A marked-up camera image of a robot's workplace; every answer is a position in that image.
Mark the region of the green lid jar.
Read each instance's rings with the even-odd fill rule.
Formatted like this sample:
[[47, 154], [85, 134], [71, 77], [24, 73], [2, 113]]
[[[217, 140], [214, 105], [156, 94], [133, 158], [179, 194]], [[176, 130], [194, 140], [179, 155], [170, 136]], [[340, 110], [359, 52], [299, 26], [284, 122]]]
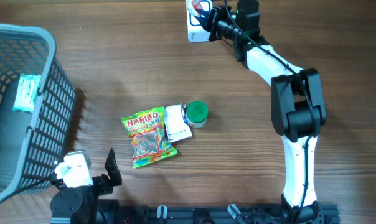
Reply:
[[209, 116], [208, 106], [203, 101], [193, 101], [186, 108], [188, 124], [193, 128], [203, 128]]

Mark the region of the Haribo gummy candy bag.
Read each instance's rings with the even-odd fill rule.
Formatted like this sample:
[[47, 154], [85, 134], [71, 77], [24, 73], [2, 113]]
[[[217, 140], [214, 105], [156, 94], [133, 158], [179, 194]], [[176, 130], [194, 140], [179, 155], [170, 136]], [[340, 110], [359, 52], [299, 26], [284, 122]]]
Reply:
[[121, 118], [133, 150], [133, 168], [177, 155], [178, 151], [166, 139], [165, 108], [155, 107]]

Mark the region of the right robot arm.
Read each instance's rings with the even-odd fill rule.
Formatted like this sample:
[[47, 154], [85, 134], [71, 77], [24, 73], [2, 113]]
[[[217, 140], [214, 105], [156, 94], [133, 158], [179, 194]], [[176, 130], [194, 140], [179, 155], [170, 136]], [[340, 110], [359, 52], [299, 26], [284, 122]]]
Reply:
[[258, 1], [239, 0], [203, 9], [200, 1], [186, 1], [186, 8], [210, 42], [233, 42], [235, 59], [257, 73], [271, 87], [271, 122], [281, 136], [286, 180], [278, 209], [279, 223], [306, 223], [319, 218], [314, 189], [314, 150], [326, 122], [320, 74], [303, 69], [279, 56], [260, 34]]

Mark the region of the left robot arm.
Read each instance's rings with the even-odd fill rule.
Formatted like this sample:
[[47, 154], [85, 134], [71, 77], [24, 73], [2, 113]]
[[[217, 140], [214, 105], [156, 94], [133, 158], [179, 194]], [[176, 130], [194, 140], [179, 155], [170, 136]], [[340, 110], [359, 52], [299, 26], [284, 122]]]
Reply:
[[116, 223], [117, 200], [100, 200], [102, 195], [113, 193], [122, 184], [115, 152], [109, 150], [105, 162], [106, 174], [90, 175], [90, 158], [87, 151], [66, 154], [55, 168], [52, 182], [59, 190], [51, 202], [51, 223]]

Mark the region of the white paper pouch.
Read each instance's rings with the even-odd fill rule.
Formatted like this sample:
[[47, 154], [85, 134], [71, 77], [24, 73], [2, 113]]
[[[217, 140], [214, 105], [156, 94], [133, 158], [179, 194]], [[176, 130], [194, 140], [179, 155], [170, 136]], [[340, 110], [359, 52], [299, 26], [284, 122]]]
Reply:
[[165, 107], [164, 121], [166, 125], [167, 138], [170, 143], [192, 137], [192, 131], [187, 122], [184, 107], [185, 104]]

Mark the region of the red white tissue packet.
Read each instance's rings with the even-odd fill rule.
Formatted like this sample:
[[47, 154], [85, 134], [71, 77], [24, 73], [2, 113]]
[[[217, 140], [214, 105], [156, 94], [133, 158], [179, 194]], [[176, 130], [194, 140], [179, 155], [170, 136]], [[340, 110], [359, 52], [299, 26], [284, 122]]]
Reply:
[[192, 16], [200, 17], [204, 15], [205, 9], [202, 7], [201, 0], [186, 0], [186, 8]]

